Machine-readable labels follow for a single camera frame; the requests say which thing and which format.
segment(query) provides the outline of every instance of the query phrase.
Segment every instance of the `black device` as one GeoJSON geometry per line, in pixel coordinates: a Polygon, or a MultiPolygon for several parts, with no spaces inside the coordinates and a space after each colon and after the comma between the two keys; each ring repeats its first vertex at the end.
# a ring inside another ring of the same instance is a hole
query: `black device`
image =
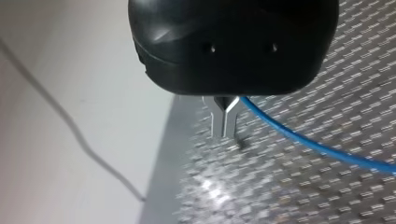
{"type": "Polygon", "coordinates": [[[278,95],[317,75],[338,0],[130,0],[140,61],[188,95],[278,95]]]}

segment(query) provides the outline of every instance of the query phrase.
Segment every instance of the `white surface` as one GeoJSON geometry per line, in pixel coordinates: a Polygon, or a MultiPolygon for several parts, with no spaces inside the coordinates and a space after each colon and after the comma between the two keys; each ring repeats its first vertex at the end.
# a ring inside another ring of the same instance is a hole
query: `white surface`
{"type": "MultiPolygon", "coordinates": [[[[0,0],[0,36],[146,194],[172,95],[137,60],[127,1],[0,0]]],[[[4,60],[0,183],[0,223],[135,223],[141,208],[4,60]]]]}

